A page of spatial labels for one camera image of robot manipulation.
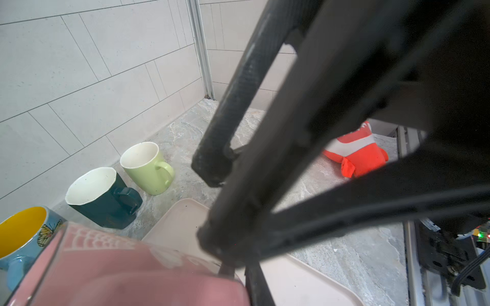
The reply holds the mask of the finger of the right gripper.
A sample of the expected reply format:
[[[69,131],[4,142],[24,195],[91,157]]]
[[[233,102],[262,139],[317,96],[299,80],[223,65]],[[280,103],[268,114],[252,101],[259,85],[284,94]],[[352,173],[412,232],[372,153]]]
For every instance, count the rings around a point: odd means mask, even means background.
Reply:
[[[322,1],[268,1],[191,167],[209,187],[221,187],[242,149],[230,142],[283,44],[299,50]]]

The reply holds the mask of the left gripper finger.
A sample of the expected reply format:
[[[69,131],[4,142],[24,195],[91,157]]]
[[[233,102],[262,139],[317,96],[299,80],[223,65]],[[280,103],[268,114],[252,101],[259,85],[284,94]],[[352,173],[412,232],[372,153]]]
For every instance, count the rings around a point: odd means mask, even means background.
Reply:
[[[252,306],[275,306],[265,275],[259,262],[246,266],[246,291]]]

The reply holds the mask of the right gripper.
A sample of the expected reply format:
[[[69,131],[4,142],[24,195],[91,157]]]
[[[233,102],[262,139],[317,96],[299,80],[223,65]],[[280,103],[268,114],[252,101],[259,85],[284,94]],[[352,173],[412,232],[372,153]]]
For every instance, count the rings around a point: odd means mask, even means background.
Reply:
[[[489,211],[489,2],[322,1],[283,44],[230,147],[198,240],[242,267],[352,230]],[[377,119],[425,131],[407,157],[274,207],[331,140]]]

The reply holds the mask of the light green mug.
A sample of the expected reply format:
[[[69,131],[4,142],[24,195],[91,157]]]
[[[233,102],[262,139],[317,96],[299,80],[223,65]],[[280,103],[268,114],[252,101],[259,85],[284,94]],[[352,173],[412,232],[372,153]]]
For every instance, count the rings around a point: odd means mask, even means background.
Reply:
[[[154,142],[130,147],[122,154],[119,163],[140,189],[153,196],[168,190],[176,176]]]

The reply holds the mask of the dark green mug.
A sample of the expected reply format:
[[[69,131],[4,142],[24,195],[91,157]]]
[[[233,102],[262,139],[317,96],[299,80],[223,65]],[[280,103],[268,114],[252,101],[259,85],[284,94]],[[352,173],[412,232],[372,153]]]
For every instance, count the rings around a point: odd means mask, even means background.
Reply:
[[[143,199],[114,168],[100,167],[79,177],[65,202],[101,227],[122,230],[135,220]]]

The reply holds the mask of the pink glass mug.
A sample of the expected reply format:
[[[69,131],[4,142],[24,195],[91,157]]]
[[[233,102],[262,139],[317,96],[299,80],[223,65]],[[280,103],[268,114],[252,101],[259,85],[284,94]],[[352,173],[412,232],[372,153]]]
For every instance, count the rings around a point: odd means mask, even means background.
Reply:
[[[249,305],[245,286],[210,261],[66,223],[8,305]]]

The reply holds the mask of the iridescent blue butterfly mug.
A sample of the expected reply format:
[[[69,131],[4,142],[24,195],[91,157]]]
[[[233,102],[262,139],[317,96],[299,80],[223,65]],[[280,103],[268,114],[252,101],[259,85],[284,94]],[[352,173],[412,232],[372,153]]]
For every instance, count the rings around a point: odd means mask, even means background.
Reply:
[[[1,270],[7,273],[10,291],[19,285],[64,223],[65,218],[43,206],[25,209],[1,223]]]

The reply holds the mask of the beige plastic tray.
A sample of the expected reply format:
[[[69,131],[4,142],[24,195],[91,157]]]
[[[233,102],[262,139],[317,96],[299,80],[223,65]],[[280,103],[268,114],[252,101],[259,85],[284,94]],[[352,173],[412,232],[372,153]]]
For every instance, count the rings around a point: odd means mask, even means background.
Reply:
[[[197,231],[209,209],[187,198],[176,202],[143,241],[200,259],[217,272],[221,262],[201,250]],[[350,289],[286,254],[260,263],[276,305],[363,305]]]

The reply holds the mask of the red shark plush toy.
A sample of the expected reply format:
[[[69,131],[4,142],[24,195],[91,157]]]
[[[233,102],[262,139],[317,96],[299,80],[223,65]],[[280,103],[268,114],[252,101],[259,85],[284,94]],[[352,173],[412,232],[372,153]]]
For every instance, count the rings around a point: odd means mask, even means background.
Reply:
[[[361,126],[346,135],[331,140],[322,154],[341,165],[341,174],[346,178],[357,178],[384,166],[389,156],[380,148],[364,121]]]

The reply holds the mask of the aluminium rail frame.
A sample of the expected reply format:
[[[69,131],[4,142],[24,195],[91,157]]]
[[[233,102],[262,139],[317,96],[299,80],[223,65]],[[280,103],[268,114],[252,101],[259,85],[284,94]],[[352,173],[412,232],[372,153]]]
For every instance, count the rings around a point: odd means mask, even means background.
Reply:
[[[441,275],[422,268],[419,264],[415,224],[403,224],[407,259],[408,296],[410,305],[489,305],[489,264],[482,264],[486,289],[469,286],[461,288],[457,297],[450,294],[448,281]]]

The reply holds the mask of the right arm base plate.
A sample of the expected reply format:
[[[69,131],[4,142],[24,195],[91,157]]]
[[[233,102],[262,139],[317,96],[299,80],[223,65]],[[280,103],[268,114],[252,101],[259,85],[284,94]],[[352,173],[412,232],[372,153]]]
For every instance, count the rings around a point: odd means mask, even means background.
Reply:
[[[419,263],[452,284],[458,274],[477,259],[477,241],[483,234],[474,235],[473,232],[488,221],[488,217],[471,214],[417,220],[415,234]]]

